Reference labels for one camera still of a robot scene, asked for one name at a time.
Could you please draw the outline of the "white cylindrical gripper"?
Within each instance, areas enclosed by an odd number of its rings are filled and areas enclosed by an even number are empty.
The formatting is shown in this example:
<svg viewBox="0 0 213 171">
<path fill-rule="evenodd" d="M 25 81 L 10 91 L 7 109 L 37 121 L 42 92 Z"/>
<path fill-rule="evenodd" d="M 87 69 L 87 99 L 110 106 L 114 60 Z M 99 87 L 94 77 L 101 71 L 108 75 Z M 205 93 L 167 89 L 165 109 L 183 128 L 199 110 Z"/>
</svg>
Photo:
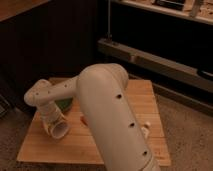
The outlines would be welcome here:
<svg viewBox="0 0 213 171">
<path fill-rule="evenodd" d="M 59 116 L 56 120 L 51 122 L 44 121 L 43 127 L 46 133 L 54 139 L 63 138 L 70 130 L 68 121 L 63 115 Z"/>
</svg>

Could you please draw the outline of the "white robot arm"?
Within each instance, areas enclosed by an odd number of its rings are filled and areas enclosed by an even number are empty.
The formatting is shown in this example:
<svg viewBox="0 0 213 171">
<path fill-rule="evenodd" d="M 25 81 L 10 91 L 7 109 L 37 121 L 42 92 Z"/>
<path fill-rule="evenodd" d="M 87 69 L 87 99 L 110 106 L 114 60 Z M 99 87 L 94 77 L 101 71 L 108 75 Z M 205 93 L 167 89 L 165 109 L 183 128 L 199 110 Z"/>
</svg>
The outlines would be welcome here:
<svg viewBox="0 0 213 171">
<path fill-rule="evenodd" d="M 44 129 L 60 139 L 69 125 L 58 100 L 75 97 L 107 171 L 161 171 L 125 94 L 128 73 L 119 64 L 95 64 L 58 84 L 41 79 L 24 95 Z"/>
</svg>

